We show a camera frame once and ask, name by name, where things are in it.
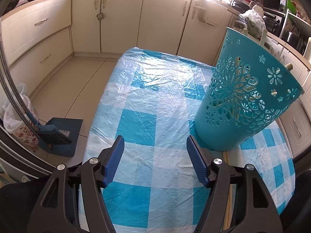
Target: shelf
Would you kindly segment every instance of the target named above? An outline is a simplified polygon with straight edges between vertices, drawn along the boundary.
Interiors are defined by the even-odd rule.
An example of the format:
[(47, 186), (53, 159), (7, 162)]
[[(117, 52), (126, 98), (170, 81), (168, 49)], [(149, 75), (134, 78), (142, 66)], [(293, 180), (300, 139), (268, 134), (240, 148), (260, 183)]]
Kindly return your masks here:
[(288, 14), (294, 20), (301, 33), (304, 34), (306, 37), (311, 37), (311, 25), (290, 12)]

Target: blue and white tablecloth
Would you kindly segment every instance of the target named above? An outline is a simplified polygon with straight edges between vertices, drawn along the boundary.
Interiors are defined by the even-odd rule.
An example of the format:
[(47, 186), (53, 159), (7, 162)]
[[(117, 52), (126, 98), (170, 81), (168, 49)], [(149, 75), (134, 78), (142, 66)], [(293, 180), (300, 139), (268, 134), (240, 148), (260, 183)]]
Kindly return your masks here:
[[(103, 190), (117, 233), (193, 232), (209, 190), (198, 182), (186, 150), (193, 119), (214, 67), (132, 48), (117, 62), (98, 105), (84, 162), (110, 147), (117, 135), (125, 149), (114, 181)], [(212, 152), (222, 158), (221, 152)], [(274, 122), (228, 153), (232, 165), (252, 163), (281, 212), (294, 191), (294, 166)], [(83, 201), (79, 218), (88, 229)]]

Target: drawer handle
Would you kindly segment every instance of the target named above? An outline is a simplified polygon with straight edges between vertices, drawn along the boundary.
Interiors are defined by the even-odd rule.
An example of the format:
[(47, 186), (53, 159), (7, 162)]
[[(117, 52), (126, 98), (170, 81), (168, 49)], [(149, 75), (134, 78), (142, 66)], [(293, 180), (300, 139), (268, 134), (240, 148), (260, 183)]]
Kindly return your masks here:
[(102, 4), (103, 4), (103, 9), (105, 9), (105, 2), (106, 0), (103, 0)]
[(97, 1), (98, 1), (98, 0), (94, 0), (94, 7), (95, 7), (95, 10), (97, 10)]
[(42, 63), (43, 61), (45, 61), (46, 59), (48, 59), (52, 54), (50, 53), (46, 58), (44, 58), (43, 60), (40, 61), (40, 63)]
[(42, 19), (40, 22), (35, 23), (35, 26), (38, 25), (38, 24), (41, 24), (41, 23), (43, 23), (43, 22), (45, 22), (45, 21), (47, 21), (48, 19), (49, 19), (49, 18)]
[(298, 125), (297, 125), (297, 123), (296, 123), (295, 118), (293, 118), (293, 121), (294, 121), (295, 127), (296, 127), (296, 129), (297, 129), (297, 131), (298, 131), (298, 133), (299, 133), (299, 137), (301, 137), (301, 132), (300, 132), (300, 130), (299, 130), (299, 128), (298, 128)]
[(186, 10), (187, 10), (187, 3), (188, 3), (188, 1), (185, 1), (185, 5), (183, 7), (183, 16), (185, 15)]
[(197, 12), (197, 9), (194, 7), (193, 8), (193, 12), (192, 12), (192, 17), (191, 17), (191, 19), (194, 19), (194, 16), (195, 16), (195, 13)]
[(277, 55), (280, 54), (280, 51), (277, 51), (274, 55), (274, 57), (277, 57)]
[(280, 58), (280, 62), (281, 62), (281, 63), (282, 63), (282, 61), (281, 61), (282, 58), (284, 58), (284, 60), (285, 60), (285, 55), (284, 55), (284, 54), (283, 54), (282, 57)]

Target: floral trash can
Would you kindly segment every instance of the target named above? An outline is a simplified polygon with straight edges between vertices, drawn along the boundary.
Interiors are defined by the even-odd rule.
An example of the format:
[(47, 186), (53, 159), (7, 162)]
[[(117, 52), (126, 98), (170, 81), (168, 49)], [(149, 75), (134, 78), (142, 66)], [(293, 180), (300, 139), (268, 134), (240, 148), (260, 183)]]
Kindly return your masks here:
[[(35, 117), (35, 119), (38, 120), (38, 113), (34, 106), (32, 106), (30, 99), (26, 95), (21, 95), (24, 103), (30, 109), (31, 113)], [(8, 133), (13, 134), (16, 136), (19, 140), (24, 142), (26, 145), (30, 146), (32, 149), (38, 148), (38, 138), (35, 136), (35, 134), (32, 133), (32, 131), (24, 124), (24, 122), (20, 119), (18, 114), (15, 112), (12, 104), (9, 104), (7, 109), (4, 113), (3, 118), (3, 124), (4, 128)]]
[(302, 87), (271, 53), (227, 28), (216, 69), (194, 125), (211, 149), (228, 151), (288, 109)]

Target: plastic bag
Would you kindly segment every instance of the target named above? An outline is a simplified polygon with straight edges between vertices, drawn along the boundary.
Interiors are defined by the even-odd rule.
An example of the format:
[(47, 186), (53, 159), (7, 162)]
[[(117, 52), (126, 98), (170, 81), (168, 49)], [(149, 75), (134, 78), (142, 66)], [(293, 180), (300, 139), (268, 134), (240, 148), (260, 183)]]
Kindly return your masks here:
[[(27, 89), (27, 86), (25, 83), (19, 83), (17, 86), (16, 86), (18, 92), (20, 95), (26, 95), (26, 89)], [(7, 107), (9, 106), (10, 104), (10, 101), (9, 99), (6, 99), (4, 101), (4, 104), (2, 106), (2, 108), (0, 109), (0, 115), (1, 117), (4, 117), (4, 113), (5, 113), (5, 110), (7, 109)]]
[(248, 10), (244, 14), (240, 14), (238, 19), (247, 25), (248, 33), (254, 38), (259, 38), (263, 29), (266, 28), (262, 17), (255, 10)]
[[(30, 99), (25, 95), (21, 95), (21, 98), (23, 99), (28, 109), (30, 109), (35, 119), (38, 120), (38, 113), (32, 106)], [(17, 112), (13, 108), (12, 104), (9, 104), (9, 106), (5, 110), (3, 125), (8, 133), (15, 135), (19, 140), (23, 141), (28, 146), (34, 149), (38, 147), (38, 138), (30, 131), (26, 124), (24, 124), (24, 122), (21, 120), (21, 118), (18, 116)]]

